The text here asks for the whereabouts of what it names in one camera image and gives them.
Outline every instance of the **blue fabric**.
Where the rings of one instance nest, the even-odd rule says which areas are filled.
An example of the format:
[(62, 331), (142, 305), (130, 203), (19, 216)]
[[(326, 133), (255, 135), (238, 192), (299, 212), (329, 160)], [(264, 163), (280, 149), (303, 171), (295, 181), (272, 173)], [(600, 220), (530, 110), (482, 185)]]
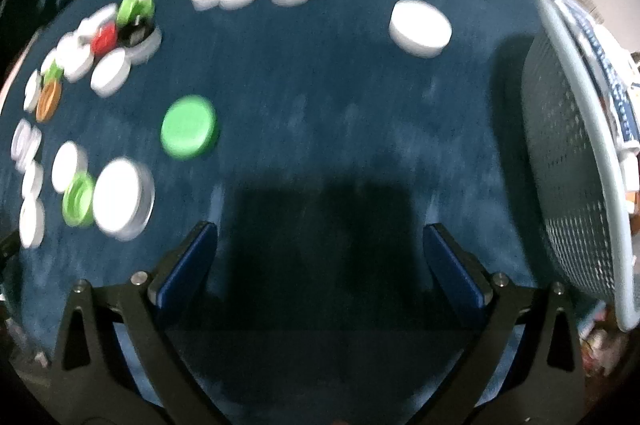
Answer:
[[(112, 1), (73, 1), (9, 92), (0, 193), (14, 225), (21, 176), (9, 147), (24, 85), (65, 32)], [(127, 281), (209, 219), (220, 228), (218, 254), (168, 334), (235, 423), (411, 415), (468, 341), (426, 266), (424, 223), (444, 223), (487, 270), (517, 283), (553, 274), (520, 115), (520, 73), (541, 28), (534, 0), (425, 0), (453, 28), (431, 60), (390, 40), (396, 1), (280, 8), (257, 0), (195, 12), (190, 0), (156, 0), (162, 46), (120, 91), (102, 100), (88, 77), (64, 82), (58, 111), (41, 125), (44, 241), (8, 271), (30, 336), (51, 350), (76, 279)], [(162, 151), (159, 131), (187, 94), (214, 103), (222, 132), (213, 151), (178, 162)], [(88, 150), (96, 176), (121, 155), (152, 171), (156, 204), (139, 238), (119, 243), (95, 226), (64, 225), (50, 170), (67, 139)]]

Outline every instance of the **brown bottle cap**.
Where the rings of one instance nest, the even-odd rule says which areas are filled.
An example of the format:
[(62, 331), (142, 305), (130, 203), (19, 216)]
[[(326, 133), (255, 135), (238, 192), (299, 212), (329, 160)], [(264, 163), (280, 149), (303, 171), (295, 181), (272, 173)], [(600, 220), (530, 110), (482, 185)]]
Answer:
[(58, 108), (61, 95), (62, 84), (59, 80), (52, 80), (45, 84), (40, 93), (38, 106), (36, 107), (36, 121), (38, 123), (43, 123), (51, 119), (53, 113), (55, 113)]

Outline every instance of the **black object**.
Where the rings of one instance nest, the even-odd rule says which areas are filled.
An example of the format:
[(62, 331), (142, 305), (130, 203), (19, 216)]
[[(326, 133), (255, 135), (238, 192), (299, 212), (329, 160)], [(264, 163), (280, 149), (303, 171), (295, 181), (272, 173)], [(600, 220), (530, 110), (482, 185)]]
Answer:
[[(577, 423), (584, 408), (584, 375), (572, 304), (564, 286), (553, 283), (548, 289), (532, 289), (516, 286), (502, 273), (489, 277), (444, 227), (425, 228), (425, 232), (434, 231), (443, 236), (439, 246), (446, 255), (467, 269), (470, 281), (480, 284), (479, 293), (487, 302), (487, 324), (407, 425)], [(183, 289), (192, 293), (193, 283), (202, 281), (207, 272), (203, 261), (210, 265), (215, 255), (215, 233), (212, 223), (198, 223), (153, 273), (136, 272), (126, 284), (94, 288), (81, 280), (73, 287), (60, 324), (48, 374), (49, 394), (44, 400), (44, 407), (59, 423), (229, 423), (154, 324), (163, 294), (186, 304), (188, 296)], [(432, 247), (428, 253), (436, 251)], [(145, 401), (138, 393), (114, 322), (127, 326), (164, 408)], [(500, 394), (476, 407), (517, 324), (526, 327)]]
[(156, 29), (153, 19), (136, 15), (133, 20), (118, 30), (118, 43), (126, 48), (137, 46), (148, 39)]

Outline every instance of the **blue tablecloth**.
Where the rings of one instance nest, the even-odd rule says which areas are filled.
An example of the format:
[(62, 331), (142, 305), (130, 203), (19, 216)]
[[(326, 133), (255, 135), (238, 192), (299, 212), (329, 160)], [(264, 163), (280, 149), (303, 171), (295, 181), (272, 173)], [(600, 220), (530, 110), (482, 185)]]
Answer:
[[(0, 192), (14, 227), (22, 177), (9, 147), (25, 115), (24, 85), (65, 32), (114, 1), (70, 4), (8, 95)], [(520, 72), (540, 29), (534, 0), (425, 0), (453, 28), (431, 60), (391, 41), (396, 1), (281, 8), (257, 0), (195, 12), (190, 0), (156, 0), (161, 49), (120, 91), (103, 100), (88, 77), (65, 81), (57, 113), (40, 126), (44, 241), (7, 271), (30, 336), (50, 351), (76, 279), (126, 281), (210, 219), (220, 227), (218, 255), (168, 334), (233, 421), (411, 415), (468, 340), (426, 267), (424, 223), (443, 222), (487, 270), (518, 283), (553, 275), (520, 115)], [(187, 94), (212, 101), (222, 133), (213, 151), (177, 162), (162, 151), (159, 130)], [(150, 168), (156, 204), (139, 238), (123, 244), (95, 226), (65, 226), (50, 171), (68, 139), (88, 150), (95, 176), (121, 155)], [(507, 367), (508, 358), (486, 397)]]

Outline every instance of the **round table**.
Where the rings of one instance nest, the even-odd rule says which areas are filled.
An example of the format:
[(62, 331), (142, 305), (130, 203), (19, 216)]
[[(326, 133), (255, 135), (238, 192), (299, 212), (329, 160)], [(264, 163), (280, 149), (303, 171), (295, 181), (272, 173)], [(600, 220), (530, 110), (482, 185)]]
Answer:
[[(34, 122), (22, 111), (24, 85), (65, 32), (119, 1), (73, 1), (43, 31), (9, 91), (0, 192), (14, 228), (22, 176), (10, 142), (22, 116)], [(468, 340), (424, 261), (423, 224), (443, 222), (490, 272), (523, 285), (553, 277), (520, 113), (520, 72), (540, 29), (534, 0), (425, 0), (453, 30), (448, 47), (428, 60), (390, 39), (398, 0), (293, 8), (256, 0), (205, 12), (190, 0), (155, 1), (158, 53), (106, 99), (91, 90), (90, 76), (64, 81), (58, 111), (39, 125), (44, 240), (6, 272), (24, 328), (51, 351), (78, 278), (126, 281), (208, 219), (220, 229), (217, 256), (168, 334), (229, 418), (407, 418)], [(160, 127), (188, 94), (212, 101), (220, 139), (203, 156), (176, 161), (162, 150)], [(151, 170), (156, 202), (138, 238), (120, 243), (95, 225), (65, 225), (50, 175), (69, 139), (87, 150), (94, 176), (118, 156)]]

